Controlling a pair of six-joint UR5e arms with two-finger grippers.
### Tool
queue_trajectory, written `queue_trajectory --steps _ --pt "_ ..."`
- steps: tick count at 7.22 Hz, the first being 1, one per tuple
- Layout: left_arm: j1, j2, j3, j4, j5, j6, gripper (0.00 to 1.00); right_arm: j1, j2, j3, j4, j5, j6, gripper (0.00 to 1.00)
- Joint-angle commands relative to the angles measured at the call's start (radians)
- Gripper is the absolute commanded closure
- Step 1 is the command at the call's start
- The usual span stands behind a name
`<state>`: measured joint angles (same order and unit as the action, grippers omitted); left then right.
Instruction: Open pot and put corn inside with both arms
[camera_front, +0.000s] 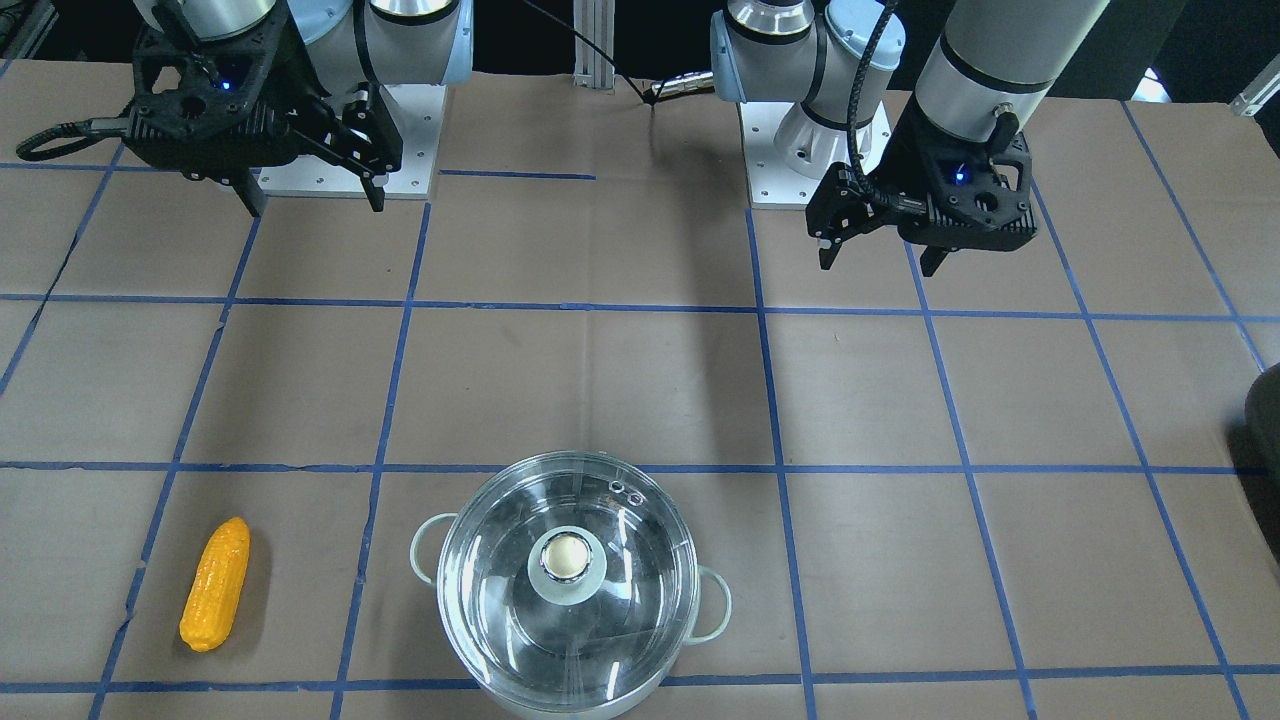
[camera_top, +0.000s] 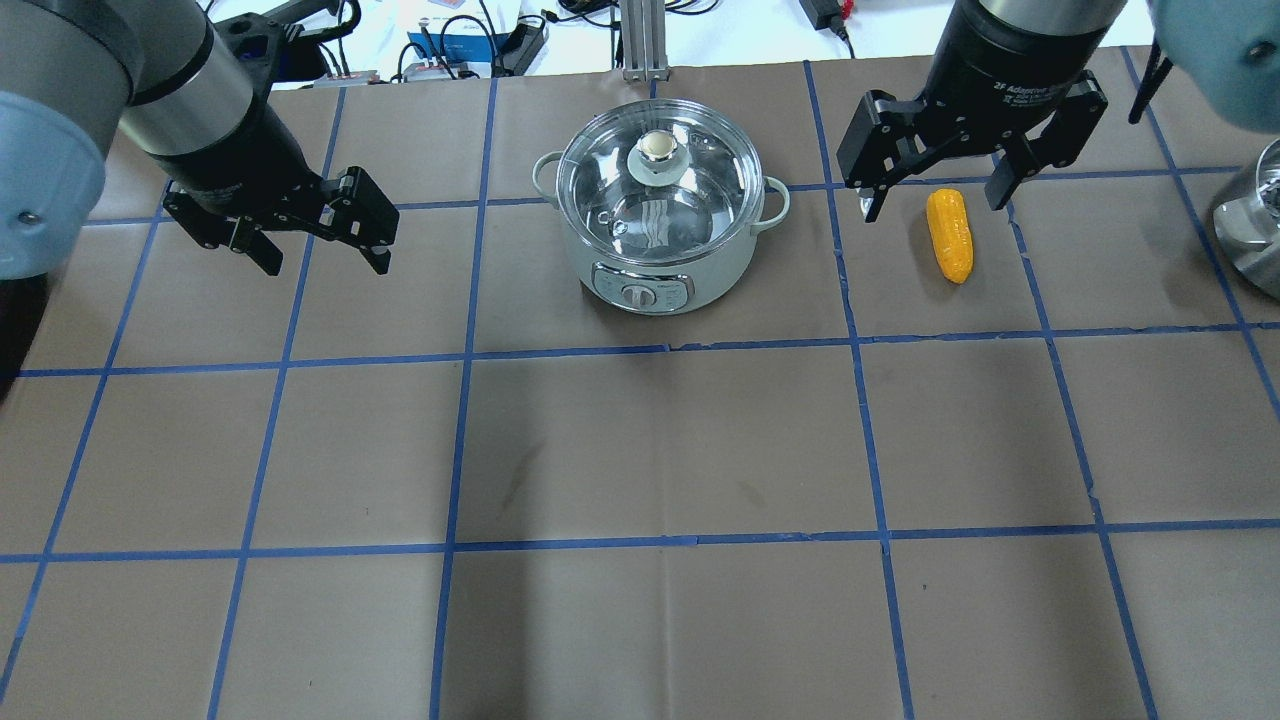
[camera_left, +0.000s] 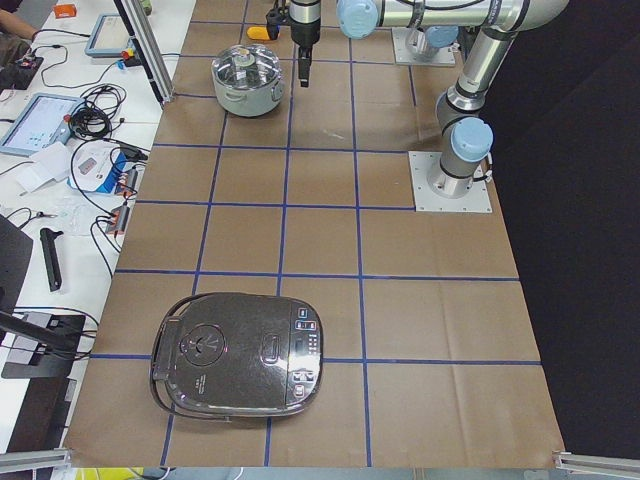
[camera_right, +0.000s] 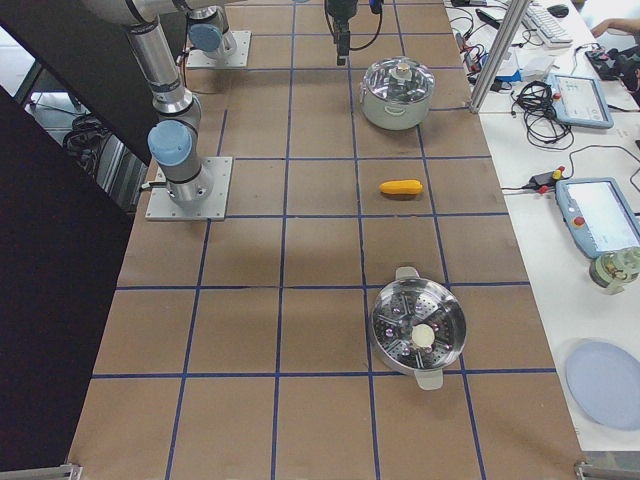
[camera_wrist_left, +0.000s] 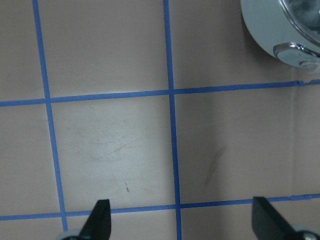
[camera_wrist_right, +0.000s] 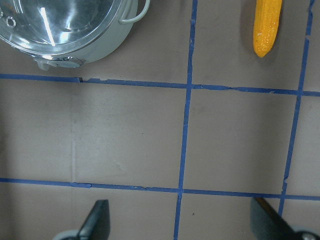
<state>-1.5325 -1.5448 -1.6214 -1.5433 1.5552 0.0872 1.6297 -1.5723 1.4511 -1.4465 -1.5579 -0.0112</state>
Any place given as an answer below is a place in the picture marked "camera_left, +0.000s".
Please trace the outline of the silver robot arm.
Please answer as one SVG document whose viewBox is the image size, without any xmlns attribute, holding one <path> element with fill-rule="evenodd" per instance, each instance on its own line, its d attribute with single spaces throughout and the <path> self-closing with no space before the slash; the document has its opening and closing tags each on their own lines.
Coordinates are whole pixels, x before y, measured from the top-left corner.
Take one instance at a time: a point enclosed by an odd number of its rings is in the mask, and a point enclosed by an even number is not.
<svg viewBox="0 0 640 480">
<path fill-rule="evenodd" d="M 477 27 L 479 33 L 456 83 L 439 97 L 436 118 L 443 136 L 440 159 L 427 174 L 430 189 L 450 199 L 465 196 L 474 172 L 489 156 L 493 132 L 478 118 L 508 51 L 521 31 L 549 23 L 566 1 L 339 1 L 338 25 L 351 39 L 378 27 Z"/>
</svg>

